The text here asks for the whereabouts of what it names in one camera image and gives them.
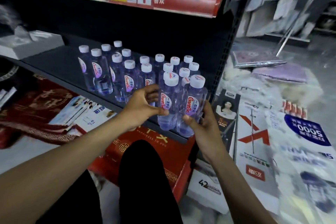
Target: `bottle cap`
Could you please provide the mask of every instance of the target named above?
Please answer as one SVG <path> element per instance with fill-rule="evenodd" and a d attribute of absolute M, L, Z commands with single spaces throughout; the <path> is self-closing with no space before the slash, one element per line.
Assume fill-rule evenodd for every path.
<path fill-rule="evenodd" d="M 120 63 L 123 61 L 123 56 L 120 53 L 115 53 L 112 55 L 112 62 Z"/>
<path fill-rule="evenodd" d="M 205 78 L 201 75 L 194 74 L 190 78 L 190 86 L 193 88 L 201 89 L 204 87 Z"/>
<path fill-rule="evenodd" d="M 181 80 L 181 86 L 184 87 L 188 83 L 190 83 L 190 77 L 183 77 Z"/>
<path fill-rule="evenodd" d="M 181 76 L 181 77 L 189 77 L 189 75 L 190 75 L 189 68 L 185 68 L 185 67 L 180 68 L 180 71 L 179 71 L 178 75 Z"/>
<path fill-rule="evenodd" d="M 196 62 L 191 62 L 189 64 L 189 69 L 191 71 L 197 71 L 199 68 L 200 68 L 200 65 L 198 63 L 196 63 Z"/>
<path fill-rule="evenodd" d="M 149 57 L 148 56 L 141 56 L 140 57 L 140 64 L 149 64 Z"/>
<path fill-rule="evenodd" d="M 165 61 L 165 56 L 163 54 L 157 54 L 157 55 L 155 55 L 155 61 L 156 62 L 164 62 Z"/>
<path fill-rule="evenodd" d="M 90 49 L 87 45 L 81 45 L 79 47 L 79 51 L 82 52 L 82 53 L 88 53 L 90 51 Z"/>
<path fill-rule="evenodd" d="M 141 71 L 144 73 L 149 73 L 152 71 L 152 65 L 151 64 L 141 64 Z"/>
<path fill-rule="evenodd" d="M 131 50 L 130 49 L 122 49 L 121 53 L 124 57 L 130 57 L 131 56 Z"/>
<path fill-rule="evenodd" d="M 180 58 L 179 57 L 171 57 L 170 58 L 170 63 L 172 63 L 174 66 L 177 66 L 180 64 Z"/>
<path fill-rule="evenodd" d="M 111 45 L 109 44 L 102 44 L 101 45 L 101 49 L 104 51 L 104 52 L 108 52 L 111 50 Z"/>
<path fill-rule="evenodd" d="M 125 60 L 125 68 L 133 69 L 135 68 L 135 61 L 134 60 Z"/>
<path fill-rule="evenodd" d="M 194 57 L 190 55 L 185 55 L 183 61 L 186 63 L 191 63 L 193 61 Z"/>
<path fill-rule="evenodd" d="M 123 42 L 121 42 L 121 41 L 114 41 L 113 45 L 114 45 L 114 47 L 122 47 L 123 46 Z"/>
<path fill-rule="evenodd" d="M 92 49 L 91 50 L 91 55 L 95 57 L 99 57 L 102 55 L 102 50 L 101 49 Z"/>
<path fill-rule="evenodd" d="M 172 72 L 173 71 L 174 66 L 171 63 L 164 63 L 163 64 L 163 71 L 165 72 Z"/>
<path fill-rule="evenodd" d="M 179 83 L 179 75 L 177 73 L 167 73 L 163 74 L 163 79 L 165 80 L 165 85 L 176 86 Z"/>

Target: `forearm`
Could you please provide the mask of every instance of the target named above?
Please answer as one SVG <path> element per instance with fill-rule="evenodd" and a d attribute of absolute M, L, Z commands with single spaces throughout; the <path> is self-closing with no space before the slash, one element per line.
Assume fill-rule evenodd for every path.
<path fill-rule="evenodd" d="M 77 140 L 0 175 L 0 223 L 34 223 L 124 132 L 125 122 L 116 116 Z"/>
<path fill-rule="evenodd" d="M 234 223 L 275 224 L 225 148 L 211 160 Z"/>

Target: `person's right arm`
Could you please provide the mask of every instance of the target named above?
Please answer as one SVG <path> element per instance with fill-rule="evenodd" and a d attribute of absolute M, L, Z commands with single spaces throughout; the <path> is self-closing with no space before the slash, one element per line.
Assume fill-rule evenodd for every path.
<path fill-rule="evenodd" d="M 198 124 L 187 115 L 183 117 L 183 120 L 194 130 L 199 149 L 216 172 L 233 222 L 235 224 L 276 224 L 226 151 L 208 101 L 203 112 L 202 124 Z"/>

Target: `blue circle label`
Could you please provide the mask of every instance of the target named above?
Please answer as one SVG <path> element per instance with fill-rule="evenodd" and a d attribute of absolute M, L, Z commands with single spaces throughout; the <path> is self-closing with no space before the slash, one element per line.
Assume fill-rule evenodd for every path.
<path fill-rule="evenodd" d="M 288 127 L 304 139 L 322 146 L 331 146 L 319 124 L 289 114 L 284 119 Z"/>

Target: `person's left hand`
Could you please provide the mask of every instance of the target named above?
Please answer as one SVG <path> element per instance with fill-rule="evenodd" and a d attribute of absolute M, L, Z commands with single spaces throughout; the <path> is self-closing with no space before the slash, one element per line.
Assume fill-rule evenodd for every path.
<path fill-rule="evenodd" d="M 149 105 L 158 101 L 158 90 L 159 86 L 157 84 L 151 84 L 133 93 L 124 109 L 118 115 L 124 120 L 127 130 L 140 126 L 150 116 L 169 114 L 166 109 Z"/>

